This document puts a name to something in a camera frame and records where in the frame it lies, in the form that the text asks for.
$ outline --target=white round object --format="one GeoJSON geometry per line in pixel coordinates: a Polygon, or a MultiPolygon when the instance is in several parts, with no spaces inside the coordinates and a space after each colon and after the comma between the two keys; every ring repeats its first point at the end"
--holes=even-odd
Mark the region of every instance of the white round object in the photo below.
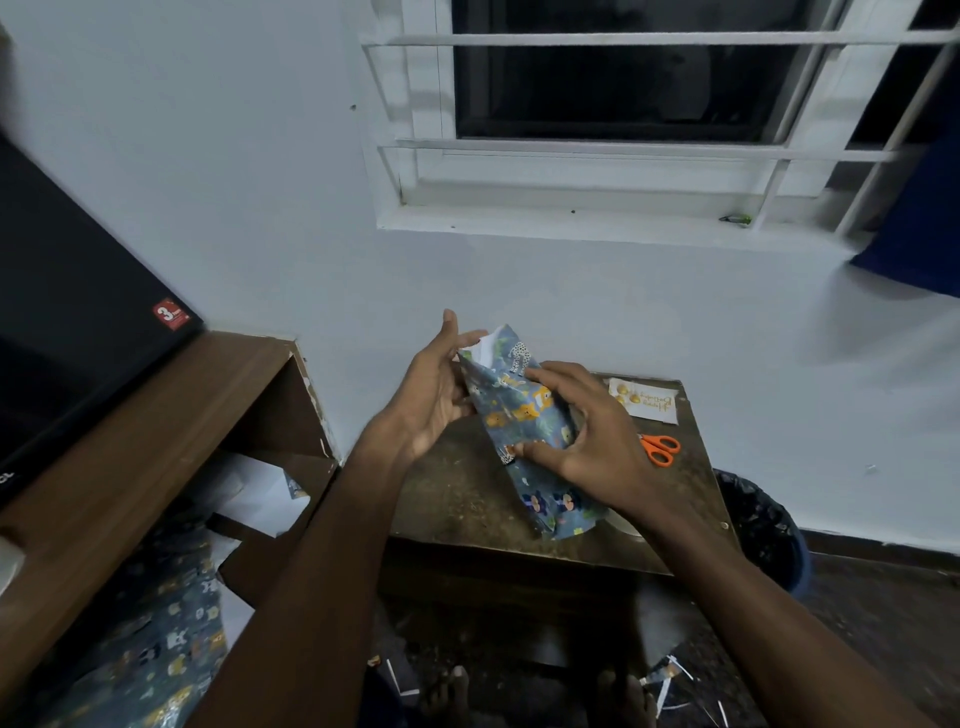
{"type": "Polygon", "coordinates": [[[23,551],[0,537],[0,595],[20,573],[24,558],[23,551]]]}
{"type": "Polygon", "coordinates": [[[622,531],[628,536],[633,536],[634,538],[637,538],[637,539],[643,538],[643,536],[640,535],[640,532],[637,531],[629,521],[623,518],[623,516],[621,516],[616,511],[614,511],[612,508],[610,509],[610,512],[607,514],[607,523],[613,526],[616,530],[622,531]]]}

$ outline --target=television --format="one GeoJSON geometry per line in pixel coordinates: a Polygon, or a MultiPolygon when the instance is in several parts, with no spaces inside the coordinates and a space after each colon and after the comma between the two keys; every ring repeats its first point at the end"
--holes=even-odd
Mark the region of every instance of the television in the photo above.
{"type": "Polygon", "coordinates": [[[202,327],[0,137],[0,507],[202,327]]]}

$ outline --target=scissors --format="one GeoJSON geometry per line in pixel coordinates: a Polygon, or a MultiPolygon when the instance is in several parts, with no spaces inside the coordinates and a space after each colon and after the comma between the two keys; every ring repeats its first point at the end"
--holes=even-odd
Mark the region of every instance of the scissors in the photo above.
{"type": "Polygon", "coordinates": [[[669,435],[637,435],[650,462],[659,468],[673,465],[673,456],[680,452],[680,441],[669,435]]]}

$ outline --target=trash can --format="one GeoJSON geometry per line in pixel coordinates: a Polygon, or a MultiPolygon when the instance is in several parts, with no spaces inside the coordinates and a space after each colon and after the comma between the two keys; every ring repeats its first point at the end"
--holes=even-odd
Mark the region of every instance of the trash can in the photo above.
{"type": "Polygon", "coordinates": [[[803,598],[813,566],[804,534],[790,514],[756,483],[726,471],[713,474],[743,554],[794,598],[803,598]]]}

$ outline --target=wall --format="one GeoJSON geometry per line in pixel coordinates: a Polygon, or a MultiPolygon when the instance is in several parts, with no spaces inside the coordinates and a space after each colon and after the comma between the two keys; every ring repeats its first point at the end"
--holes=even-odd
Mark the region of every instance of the wall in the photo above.
{"type": "Polygon", "coordinates": [[[840,247],[376,231],[332,6],[0,0],[4,124],[211,323],[296,334],[342,449],[451,306],[682,378],[714,464],[803,526],[960,551],[960,302],[840,247]]]}

